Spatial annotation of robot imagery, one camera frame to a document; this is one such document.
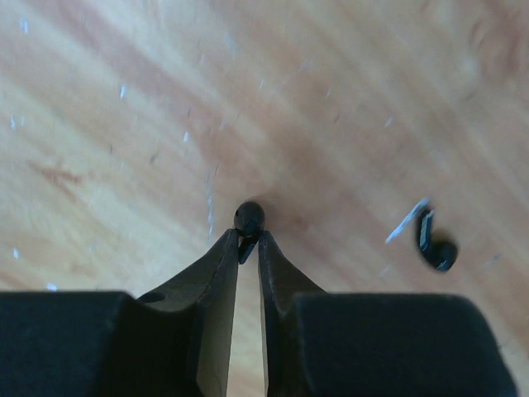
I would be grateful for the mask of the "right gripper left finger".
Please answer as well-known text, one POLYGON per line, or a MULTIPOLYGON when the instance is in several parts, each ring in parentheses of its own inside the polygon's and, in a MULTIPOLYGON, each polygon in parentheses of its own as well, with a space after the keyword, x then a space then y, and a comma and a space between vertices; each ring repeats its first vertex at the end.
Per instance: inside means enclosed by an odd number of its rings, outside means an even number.
POLYGON ((225 395, 237 251, 229 229, 139 298, 123 291, 2 293, 2 395, 225 395))

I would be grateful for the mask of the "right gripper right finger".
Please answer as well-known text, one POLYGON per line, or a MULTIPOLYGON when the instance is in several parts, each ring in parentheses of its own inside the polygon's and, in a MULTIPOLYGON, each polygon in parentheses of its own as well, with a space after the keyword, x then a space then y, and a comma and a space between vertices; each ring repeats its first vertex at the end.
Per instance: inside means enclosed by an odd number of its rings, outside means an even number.
POLYGON ((453 294, 326 292, 259 243, 268 396, 514 396, 484 315, 453 294))

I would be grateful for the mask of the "black earbud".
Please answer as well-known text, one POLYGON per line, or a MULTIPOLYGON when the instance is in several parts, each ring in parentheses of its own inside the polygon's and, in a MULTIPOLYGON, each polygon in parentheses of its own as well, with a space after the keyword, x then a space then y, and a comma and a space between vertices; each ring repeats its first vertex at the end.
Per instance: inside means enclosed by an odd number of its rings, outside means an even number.
POLYGON ((450 239, 435 238, 432 233, 434 210, 425 207, 417 216, 415 242, 417 251, 427 265, 445 273, 455 264, 458 246, 450 239))
POLYGON ((245 264, 264 231, 265 211, 255 201, 246 201, 234 215, 234 227, 240 238, 238 263, 245 264))

